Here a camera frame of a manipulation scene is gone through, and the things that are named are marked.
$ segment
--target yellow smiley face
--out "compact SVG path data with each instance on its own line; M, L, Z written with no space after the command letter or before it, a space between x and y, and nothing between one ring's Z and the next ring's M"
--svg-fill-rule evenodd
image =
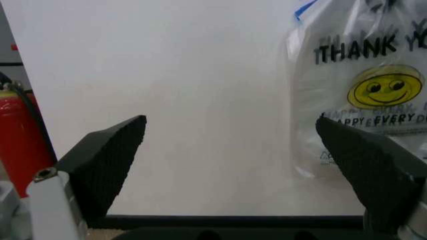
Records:
M421 92L424 79L413 67L387 65L371 68L355 81L348 92L348 101L356 108L374 109L412 100Z

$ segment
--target screw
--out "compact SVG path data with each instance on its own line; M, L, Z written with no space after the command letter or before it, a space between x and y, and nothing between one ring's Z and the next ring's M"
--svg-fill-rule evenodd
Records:
M57 169L54 168L54 167L48 167L48 168L45 168L45 169L42 169L42 170L38 171L34 175L34 177L32 178L32 180L35 183L38 183L38 182L44 181L46 179L50 179L52 177L55 177L56 175L58 175Z

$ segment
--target transparent plastic bag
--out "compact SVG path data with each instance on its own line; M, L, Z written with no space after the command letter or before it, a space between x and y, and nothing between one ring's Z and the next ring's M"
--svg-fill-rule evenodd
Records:
M425 0L317 0L298 14L285 52L299 173L339 174L316 133L321 115L427 159L426 12Z

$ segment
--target white backdrop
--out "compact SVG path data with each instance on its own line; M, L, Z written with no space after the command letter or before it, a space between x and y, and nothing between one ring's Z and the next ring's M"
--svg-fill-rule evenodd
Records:
M298 2L2 0L59 158L147 115L110 214L358 215L344 180L292 170L281 46Z

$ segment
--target red fire extinguisher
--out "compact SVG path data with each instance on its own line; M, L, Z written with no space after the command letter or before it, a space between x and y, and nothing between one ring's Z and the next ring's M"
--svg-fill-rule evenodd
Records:
M35 173L53 166L56 158L46 129L38 122L34 95L10 86L11 90L0 91L0 159L23 198Z

